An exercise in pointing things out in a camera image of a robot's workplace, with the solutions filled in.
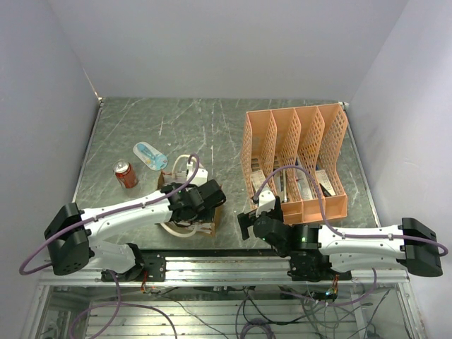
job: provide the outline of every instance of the gray marble surface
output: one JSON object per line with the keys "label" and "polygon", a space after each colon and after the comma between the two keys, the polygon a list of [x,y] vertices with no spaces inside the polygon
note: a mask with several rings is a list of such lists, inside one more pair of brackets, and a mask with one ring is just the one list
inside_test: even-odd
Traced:
{"label": "gray marble surface", "polygon": [[[237,214],[247,212],[240,150],[246,111],[320,105],[331,102],[309,100],[228,100],[105,98],[88,159],[76,196],[79,208],[121,203],[152,193],[158,172],[148,169],[132,147],[146,141],[168,157],[170,171],[177,156],[196,152],[210,176],[222,184],[227,202],[215,237],[196,234],[188,239],[174,237],[160,226],[149,225],[115,236],[109,241],[132,242],[146,249],[265,249],[266,243],[251,236],[242,241]],[[123,189],[112,165],[128,160],[140,182]],[[366,187],[347,132],[338,161],[338,174],[348,199],[348,216],[341,227],[376,227]]]}

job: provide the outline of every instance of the cable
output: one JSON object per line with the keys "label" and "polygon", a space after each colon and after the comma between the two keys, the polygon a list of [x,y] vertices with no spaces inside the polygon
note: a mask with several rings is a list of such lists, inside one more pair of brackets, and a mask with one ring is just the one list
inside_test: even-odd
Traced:
{"label": "cable", "polygon": [[[320,213],[322,215],[323,221],[325,222],[326,227],[329,228],[332,233],[334,233],[335,235],[338,235],[340,237],[345,237],[345,238],[350,238],[350,239],[390,239],[389,235],[384,235],[384,234],[368,234],[368,235],[363,235],[363,234],[345,234],[345,233],[341,233],[339,231],[336,231],[335,228],[333,226],[331,226],[331,224],[329,223],[329,221],[326,218],[325,209],[323,208],[323,204],[322,204],[322,195],[321,195],[319,186],[316,183],[316,180],[312,177],[312,175],[309,173],[309,171],[307,171],[306,169],[304,169],[301,166],[285,165],[285,166],[282,166],[282,167],[279,167],[279,168],[275,169],[263,181],[261,187],[259,187],[259,189],[257,190],[256,194],[254,195],[253,199],[255,201],[258,200],[259,194],[261,194],[261,192],[262,192],[263,188],[265,187],[265,185],[268,183],[268,181],[276,173],[278,173],[279,171],[282,171],[282,170],[286,170],[288,168],[295,168],[296,170],[303,171],[305,173],[305,175],[309,178],[309,180],[311,180],[312,186],[316,190],[317,198],[319,199]],[[434,245],[434,246],[439,247],[440,249],[443,250],[443,252],[440,253],[439,256],[446,256],[449,253],[449,250],[443,244],[440,244],[440,243],[435,242],[435,241],[430,240],[430,239],[425,239],[425,238],[421,238],[421,237],[413,237],[411,235],[400,235],[400,234],[393,234],[392,238],[393,239],[412,240],[412,241],[415,241],[415,242],[424,242],[426,244]]]}
{"label": "cable", "polygon": [[265,322],[263,319],[252,319],[251,321],[246,321],[245,326],[242,329],[242,332],[239,336],[239,330],[237,329],[237,326],[239,325],[239,313],[240,309],[245,305],[245,301],[249,298],[249,295],[243,299],[242,303],[239,305],[239,308],[237,309],[237,313],[235,314],[235,335],[237,339],[245,339],[247,333],[249,330],[251,330],[254,327],[261,328],[265,334],[267,335],[267,339],[276,339],[275,333],[272,331],[270,325]]}
{"label": "cable", "polygon": [[165,224],[164,222],[161,222],[160,226],[162,226],[163,229],[166,230],[168,233],[170,233],[171,235],[174,235],[175,237],[178,237],[178,238],[189,238],[189,237],[192,237],[198,231],[198,225],[194,225],[192,231],[190,231],[189,233],[176,232],[170,226]]}
{"label": "cable", "polygon": [[[374,272],[374,283],[372,284],[371,288],[367,292],[365,292],[363,295],[361,295],[361,297],[358,297],[355,300],[351,300],[349,302],[329,303],[328,306],[331,306],[331,307],[348,306],[348,305],[354,304],[355,302],[360,302],[364,298],[367,298],[376,289],[376,270],[375,270],[375,268],[372,268],[372,270]],[[297,297],[299,299],[309,300],[310,302],[316,302],[317,304],[327,305],[327,303],[324,302],[323,300],[315,300],[311,297],[307,297],[306,295],[300,295],[298,293],[286,292],[286,291],[281,291],[281,293],[283,293],[285,295],[293,295],[294,297]]]}
{"label": "cable", "polygon": [[276,334],[272,331],[270,325],[260,318],[252,319],[251,322],[247,322],[245,326],[243,326],[242,332],[240,333],[240,339],[245,339],[249,330],[255,327],[261,328],[267,335],[267,339],[276,339]]}
{"label": "cable", "polygon": [[116,318],[118,312],[119,312],[119,308],[121,306],[125,306],[125,307],[139,307],[142,309],[150,309],[152,311],[156,311],[160,314],[162,314],[169,322],[169,324],[172,327],[172,330],[174,332],[174,337],[177,339],[177,332],[176,332],[176,327],[174,326],[174,324],[172,323],[171,319],[169,318],[168,315],[166,315],[163,311],[160,311],[159,309],[156,309],[155,307],[152,306],[146,306],[146,305],[138,305],[138,304],[130,304],[128,302],[122,302],[121,301],[121,287],[119,286],[119,281],[118,278],[116,277],[116,273],[113,272],[112,270],[109,270],[109,273],[112,275],[113,280],[114,280],[114,284],[116,285],[116,291],[117,291],[117,296],[118,296],[118,300],[115,302],[104,302],[102,304],[98,304],[96,306],[93,307],[88,307],[85,311],[81,312],[79,315],[77,315],[77,317],[73,320],[71,327],[69,328],[69,337],[71,339],[76,339],[76,337],[74,337],[74,329],[76,327],[76,324],[89,312],[91,312],[93,309],[99,309],[100,307],[106,307],[106,306],[112,306],[112,305],[116,305],[116,309],[114,310],[113,316],[110,318],[110,320],[104,325],[104,327],[102,327],[100,329],[99,332],[97,332],[95,335],[93,335],[91,338],[89,339],[94,339],[97,338],[99,335],[101,335],[107,328],[108,326],[110,326],[113,323],[114,318]]}
{"label": "cable", "polygon": [[171,177],[173,177],[173,178],[176,177],[177,163],[178,163],[181,159],[188,159],[189,157],[190,157],[189,154],[181,154],[179,157],[177,157],[176,161],[174,161],[174,165],[172,166]]}
{"label": "cable", "polygon": [[383,295],[383,297],[381,298],[380,302],[376,305],[374,312],[372,313],[372,316],[369,319],[369,322],[367,323],[367,325],[363,328],[360,328],[358,331],[354,332],[350,337],[348,337],[347,339],[350,339],[352,336],[354,336],[355,334],[359,333],[360,331],[364,330],[364,337],[366,337],[365,333],[367,332],[367,328],[369,327],[370,323],[372,322],[372,320],[374,319],[374,316],[376,314],[376,312],[378,311],[381,303],[383,302],[383,300],[386,299],[386,297],[388,296],[389,292],[391,290],[387,290],[386,293]]}
{"label": "cable", "polygon": [[291,321],[273,321],[271,319],[269,319],[264,313],[262,313],[262,311],[257,307],[256,303],[254,302],[253,298],[251,297],[251,295],[249,295],[249,293],[247,291],[244,291],[246,298],[244,300],[244,304],[242,307],[242,312],[243,312],[243,317],[245,318],[245,320],[247,322],[250,322],[250,320],[248,320],[248,318],[245,315],[245,306],[246,306],[246,301],[249,299],[249,301],[253,304],[254,308],[257,310],[257,312],[265,319],[267,320],[267,322],[269,324],[273,324],[273,325],[279,325],[279,326],[285,326],[285,325],[290,325],[292,323],[301,323],[301,321],[298,321],[300,319],[306,318],[305,315],[303,316],[299,316],[298,318],[295,318],[294,320]]}
{"label": "cable", "polygon": [[169,299],[169,300],[171,300],[172,302],[176,302],[177,304],[179,304],[180,307],[182,307],[182,309],[183,309],[186,313],[190,314],[191,316],[194,316],[196,319],[198,319],[201,323],[203,323],[203,324],[206,325],[207,327],[213,329],[215,332],[218,332],[219,334],[221,334],[221,335],[222,335],[223,337],[225,337],[226,339],[229,339],[225,333],[223,333],[223,332],[220,331],[220,330],[217,330],[215,327],[212,327],[211,325],[209,325],[208,323],[206,323],[203,319],[201,319],[201,318],[200,318],[199,316],[197,316],[196,314],[191,313],[190,311],[188,311],[188,310],[184,307],[184,305],[181,304],[180,302],[178,302],[177,300],[174,300],[174,299],[172,299],[171,297],[163,297],[163,295],[160,295],[160,296],[161,296],[162,298]]}
{"label": "cable", "polygon": [[[191,177],[189,177],[187,179],[187,181],[184,182],[181,186],[177,187],[176,189],[173,189],[171,192],[165,194],[164,196],[160,196],[160,197],[155,198],[155,199],[153,199],[151,201],[146,201],[144,203],[145,206],[152,205],[154,203],[158,203],[159,201],[162,201],[164,199],[168,199],[170,196],[175,195],[177,192],[181,191],[182,189],[185,189],[188,185],[190,185],[190,182],[194,179],[194,177],[196,176],[196,173],[198,172],[198,169],[199,169],[199,156],[196,153],[190,154],[188,163],[191,162],[191,159],[193,157],[196,160],[196,164],[195,164],[194,172],[191,175]],[[70,232],[71,230],[76,229],[77,227],[83,226],[84,224],[88,224],[89,222],[95,221],[95,218],[96,218],[96,220],[98,220],[100,218],[105,218],[105,217],[107,217],[109,215],[116,214],[116,213],[119,213],[119,212],[124,212],[125,210],[132,210],[134,208],[143,208],[143,204],[142,203],[136,203],[136,204],[133,204],[133,205],[116,208],[114,210],[108,210],[108,211],[106,211],[104,213],[100,213],[99,215],[97,215],[97,217],[92,217],[92,218],[88,218],[86,220],[81,220],[81,221],[76,222],[75,224],[72,224],[71,226],[68,226],[68,227],[64,228],[63,230],[55,233],[49,239],[47,239],[45,242],[43,242],[41,244],[41,246],[39,246],[34,252],[31,253],[31,255],[29,255],[24,260],[24,262],[20,265],[19,273],[21,275],[29,275],[29,274],[36,273],[36,272],[38,272],[40,270],[43,270],[44,268],[50,267],[52,264],[51,263],[46,263],[46,264],[44,264],[42,266],[33,268],[31,270],[25,270],[25,267],[36,257],[36,255],[38,255],[45,247],[47,247],[53,241],[55,241],[56,239],[60,238],[61,235],[64,235],[67,232]]]}
{"label": "cable", "polygon": [[314,333],[317,334],[321,339],[323,338],[323,335],[320,333],[319,328],[317,327],[317,325],[311,320],[311,318],[309,318],[309,313],[313,314],[313,310],[314,309],[310,309],[309,312],[306,310],[305,307],[305,301],[302,300],[302,308],[303,308],[303,312],[306,315],[306,319],[308,320],[309,324],[311,325],[311,327],[314,329]]}

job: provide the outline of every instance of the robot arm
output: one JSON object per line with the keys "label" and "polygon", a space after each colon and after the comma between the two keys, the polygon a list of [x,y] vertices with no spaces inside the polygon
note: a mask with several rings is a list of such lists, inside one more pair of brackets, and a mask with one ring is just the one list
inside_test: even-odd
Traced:
{"label": "robot arm", "polygon": [[[46,229],[44,235],[52,235],[81,220],[87,222],[49,244],[49,254],[55,275],[68,275],[82,268],[113,270],[120,280],[135,280],[144,271],[151,270],[135,244],[117,245],[106,242],[113,235],[161,222],[203,222],[210,221],[216,207],[226,197],[215,180],[207,181],[207,171],[200,169],[196,185],[164,198],[157,203],[147,204],[165,196],[182,184],[171,183],[143,198],[103,208],[79,210],[76,203],[65,205]],[[111,215],[99,218],[101,214]]]}
{"label": "robot arm", "polygon": [[325,225],[284,224],[279,197],[269,189],[259,195],[258,208],[238,215],[243,240],[254,235],[272,246],[277,255],[290,256],[293,280],[330,280],[336,274],[351,278],[351,270],[368,268],[405,269],[414,275],[436,277],[442,275],[439,251],[436,246],[393,238],[411,235],[436,241],[428,227],[412,218],[403,218],[402,225],[379,229],[341,229],[341,234],[386,234],[386,239],[353,239],[333,233]]}

